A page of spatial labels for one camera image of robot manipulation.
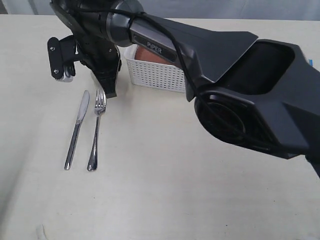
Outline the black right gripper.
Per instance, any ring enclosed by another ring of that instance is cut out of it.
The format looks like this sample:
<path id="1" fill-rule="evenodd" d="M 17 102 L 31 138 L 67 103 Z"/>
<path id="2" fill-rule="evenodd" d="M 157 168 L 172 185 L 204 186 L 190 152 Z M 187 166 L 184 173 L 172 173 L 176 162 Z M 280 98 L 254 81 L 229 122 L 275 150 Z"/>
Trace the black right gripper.
<path id="1" fill-rule="evenodd" d="M 79 61 L 93 72 L 106 98 L 117 97 L 116 84 L 122 63 L 119 50 L 113 43 L 104 38 L 80 34 L 69 35 L 59 43 L 65 77 L 76 75 L 74 62 Z"/>

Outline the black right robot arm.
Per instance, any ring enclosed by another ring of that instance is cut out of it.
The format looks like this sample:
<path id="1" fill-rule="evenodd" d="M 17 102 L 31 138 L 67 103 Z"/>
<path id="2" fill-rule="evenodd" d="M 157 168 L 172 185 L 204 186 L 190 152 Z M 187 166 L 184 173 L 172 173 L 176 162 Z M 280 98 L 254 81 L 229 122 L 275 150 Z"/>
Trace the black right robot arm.
<path id="1" fill-rule="evenodd" d="M 181 69 L 185 96 L 212 136 L 320 170 L 320 73 L 293 43 L 249 31 L 214 31 L 145 13 L 137 0 L 52 0 L 71 35 L 47 42 L 51 75 L 66 82 L 75 62 L 116 97 L 120 47 L 141 46 Z"/>

